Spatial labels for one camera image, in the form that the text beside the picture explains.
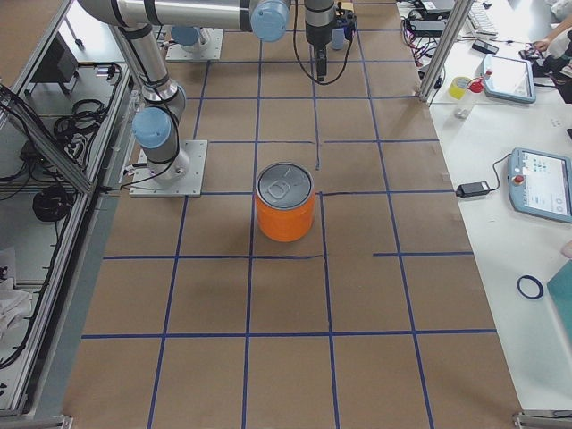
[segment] orange can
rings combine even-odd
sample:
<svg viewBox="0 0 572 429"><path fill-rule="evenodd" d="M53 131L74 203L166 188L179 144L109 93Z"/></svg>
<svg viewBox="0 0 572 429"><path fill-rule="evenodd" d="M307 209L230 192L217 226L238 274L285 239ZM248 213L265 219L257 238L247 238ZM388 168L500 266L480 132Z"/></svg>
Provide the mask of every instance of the orange can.
<svg viewBox="0 0 572 429"><path fill-rule="evenodd" d="M301 239L314 221L314 182L303 167L278 163L257 179L257 222L266 237L289 242Z"/></svg>

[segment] floor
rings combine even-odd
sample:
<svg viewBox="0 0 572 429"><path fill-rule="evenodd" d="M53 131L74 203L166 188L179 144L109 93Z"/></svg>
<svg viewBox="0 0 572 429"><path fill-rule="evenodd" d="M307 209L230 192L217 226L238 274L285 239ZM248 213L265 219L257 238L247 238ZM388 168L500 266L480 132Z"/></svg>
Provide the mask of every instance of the floor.
<svg viewBox="0 0 572 429"><path fill-rule="evenodd" d="M512 427L396 5L354 6L328 87L295 64L291 32L227 32L221 62L170 65L189 97L181 136L209 140L204 193L119 196L63 404L74 427ZM343 51L330 58L331 78ZM291 244L257 228L255 179L278 161L315 180L314 225Z"/></svg>

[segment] can lid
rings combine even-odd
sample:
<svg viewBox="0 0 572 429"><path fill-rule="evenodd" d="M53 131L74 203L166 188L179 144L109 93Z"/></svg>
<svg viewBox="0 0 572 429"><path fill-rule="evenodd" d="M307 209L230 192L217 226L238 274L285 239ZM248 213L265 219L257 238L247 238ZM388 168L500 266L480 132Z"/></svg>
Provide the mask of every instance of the can lid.
<svg viewBox="0 0 572 429"><path fill-rule="evenodd" d="M272 164L258 176L258 196L267 205L281 210L302 206L309 199L311 191L310 173L295 164Z"/></svg>

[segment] blue ring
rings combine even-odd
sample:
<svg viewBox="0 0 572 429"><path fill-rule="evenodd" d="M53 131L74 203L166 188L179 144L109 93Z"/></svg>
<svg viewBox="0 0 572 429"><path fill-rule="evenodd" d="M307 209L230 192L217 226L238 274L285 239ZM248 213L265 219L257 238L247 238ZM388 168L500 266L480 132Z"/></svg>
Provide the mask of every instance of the blue ring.
<svg viewBox="0 0 572 429"><path fill-rule="evenodd" d="M530 280L532 281L537 287L538 287L538 295L526 295L523 291L522 291L522 287L520 286L520 282L523 280ZM523 275L521 276L518 280L517 280L517 289L520 292L520 294L527 298L527 299L538 299L541 298L542 295L544 295L544 287L543 284L540 283L540 280L538 280L536 277L533 277L532 275Z"/></svg>

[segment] touchscreen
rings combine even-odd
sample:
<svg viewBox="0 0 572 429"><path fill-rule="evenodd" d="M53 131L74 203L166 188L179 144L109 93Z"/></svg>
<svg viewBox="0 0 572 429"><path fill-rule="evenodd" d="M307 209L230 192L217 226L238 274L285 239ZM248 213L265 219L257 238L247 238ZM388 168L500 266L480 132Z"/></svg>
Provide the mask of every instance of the touchscreen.
<svg viewBox="0 0 572 429"><path fill-rule="evenodd" d="M558 158L522 152L526 205L557 215L570 215L566 163Z"/></svg>
<svg viewBox="0 0 572 429"><path fill-rule="evenodd" d="M487 86L495 91L517 96L530 97L528 68L525 62L491 56L488 67L492 70Z"/></svg>

